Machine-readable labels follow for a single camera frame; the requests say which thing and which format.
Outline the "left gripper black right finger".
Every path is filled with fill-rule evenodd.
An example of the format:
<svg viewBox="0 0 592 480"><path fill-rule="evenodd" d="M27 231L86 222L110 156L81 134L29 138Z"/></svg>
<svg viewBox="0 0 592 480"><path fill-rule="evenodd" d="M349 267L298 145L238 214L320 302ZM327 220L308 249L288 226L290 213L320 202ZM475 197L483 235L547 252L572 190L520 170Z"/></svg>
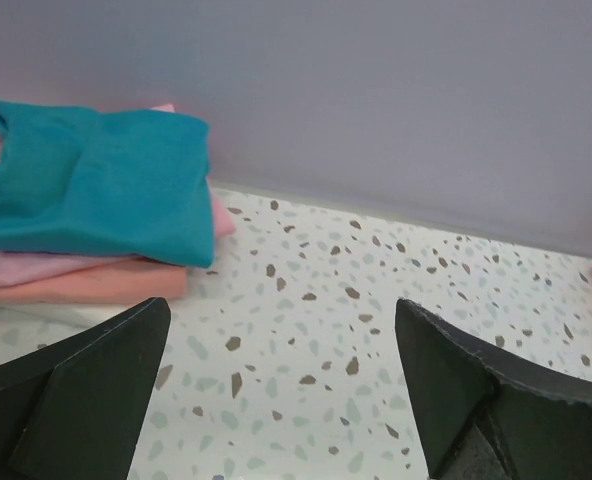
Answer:
<svg viewBox="0 0 592 480"><path fill-rule="evenodd" d="M592 382L460 330L417 303L395 333L432 479L592 479Z"/></svg>

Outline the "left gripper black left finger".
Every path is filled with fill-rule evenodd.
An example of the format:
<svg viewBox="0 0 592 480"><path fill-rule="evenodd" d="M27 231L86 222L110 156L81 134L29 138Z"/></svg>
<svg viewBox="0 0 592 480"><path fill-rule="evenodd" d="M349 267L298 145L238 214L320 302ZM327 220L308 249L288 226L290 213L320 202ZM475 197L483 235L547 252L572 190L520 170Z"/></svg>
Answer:
<svg viewBox="0 0 592 480"><path fill-rule="evenodd" d="M171 323L150 298L0 365L0 479L128 476Z"/></svg>

